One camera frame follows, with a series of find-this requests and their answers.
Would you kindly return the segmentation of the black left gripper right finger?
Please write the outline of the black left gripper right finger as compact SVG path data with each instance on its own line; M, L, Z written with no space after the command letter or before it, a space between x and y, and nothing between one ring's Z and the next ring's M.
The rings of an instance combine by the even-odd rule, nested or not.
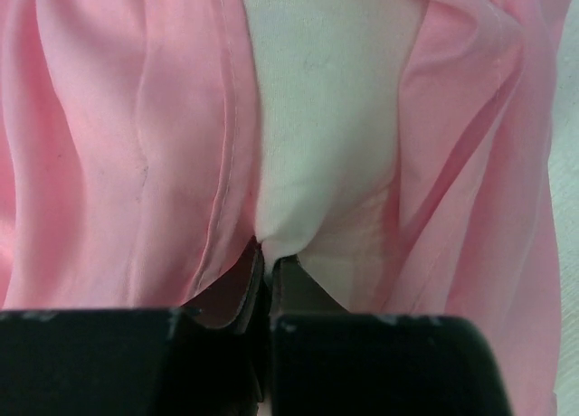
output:
M297 256L279 259L271 273L270 316L348 314L302 267Z

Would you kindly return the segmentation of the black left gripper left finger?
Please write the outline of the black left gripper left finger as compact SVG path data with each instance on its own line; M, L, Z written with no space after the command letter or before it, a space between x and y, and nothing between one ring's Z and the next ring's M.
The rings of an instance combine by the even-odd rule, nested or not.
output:
M213 284L185 303L195 323L210 331L244 334L259 304L264 260L251 238L239 259Z

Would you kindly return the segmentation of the pink floral pillowcase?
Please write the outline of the pink floral pillowcase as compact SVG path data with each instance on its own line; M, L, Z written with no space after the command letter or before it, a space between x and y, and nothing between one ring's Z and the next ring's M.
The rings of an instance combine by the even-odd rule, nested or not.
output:
M398 83L367 311L466 317L519 413L560 346L548 180L571 0L426 0ZM261 94L243 0L1 0L1 305L181 304L255 234Z

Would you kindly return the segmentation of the white pillow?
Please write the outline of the white pillow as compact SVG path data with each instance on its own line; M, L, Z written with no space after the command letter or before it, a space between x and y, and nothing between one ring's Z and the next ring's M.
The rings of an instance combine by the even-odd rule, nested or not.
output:
M261 94L255 234L268 266L297 256L367 311L392 268L384 213L398 83L426 0L243 0Z

